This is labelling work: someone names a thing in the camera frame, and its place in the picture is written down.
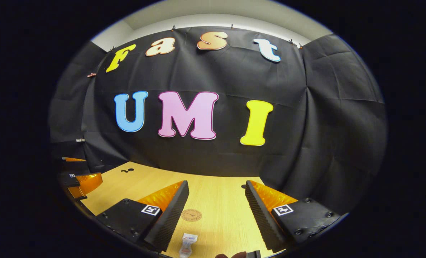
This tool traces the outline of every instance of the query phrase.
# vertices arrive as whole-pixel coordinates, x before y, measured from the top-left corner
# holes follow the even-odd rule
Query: yellow letter
[[[156,54],[168,54],[175,49],[173,44],[175,44],[174,38],[159,39],[151,44],[152,47],[146,51],[146,55],[152,57]]]
[[[126,55],[128,54],[128,51],[132,51],[133,49],[135,49],[135,47],[136,45],[133,44],[131,46],[128,46],[126,48],[123,48],[117,51],[116,56],[114,57],[113,61],[109,65],[108,69],[106,69],[106,72],[116,69],[119,66],[118,62],[119,61],[122,62],[125,59]]]
[[[265,143],[263,136],[267,115],[273,110],[272,104],[265,101],[248,101],[249,121],[246,134],[240,139],[243,145],[262,146]]]
[[[200,37],[201,41],[197,43],[197,47],[198,49],[223,49],[227,46],[227,41],[224,40],[226,38],[227,34],[225,32],[207,32]]]

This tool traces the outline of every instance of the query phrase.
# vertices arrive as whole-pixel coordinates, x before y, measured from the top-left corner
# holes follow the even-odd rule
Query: letter m
[[[213,108],[214,103],[219,99],[219,95],[214,92],[203,91],[198,93],[189,106],[185,108],[180,95],[175,91],[160,93],[159,99],[162,101],[162,128],[159,130],[161,137],[173,137],[176,132],[172,128],[172,120],[184,137],[194,122],[190,136],[194,139],[215,139],[216,133],[213,131]]]

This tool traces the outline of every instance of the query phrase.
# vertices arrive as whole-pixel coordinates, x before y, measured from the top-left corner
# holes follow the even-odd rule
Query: small packet
[[[188,258],[192,254],[191,245],[197,241],[196,235],[184,233],[183,246],[180,249],[180,258]]]

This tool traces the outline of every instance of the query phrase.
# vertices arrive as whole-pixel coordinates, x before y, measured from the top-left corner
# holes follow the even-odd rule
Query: wooden table
[[[121,172],[133,168],[131,172]],[[137,201],[159,189],[187,180],[189,197],[184,209],[195,209],[202,218],[195,222],[180,217],[165,255],[178,258],[183,233],[198,235],[191,258],[214,258],[224,253],[267,250],[241,187],[246,180],[262,183],[259,177],[215,177],[178,173],[128,162],[106,173],[103,183],[87,194],[82,203],[98,215],[124,198]]]

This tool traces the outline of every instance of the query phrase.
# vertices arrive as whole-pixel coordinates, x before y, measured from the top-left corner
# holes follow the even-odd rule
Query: circular badge
[[[202,218],[202,214],[198,210],[184,210],[181,217],[187,221],[197,221]]]

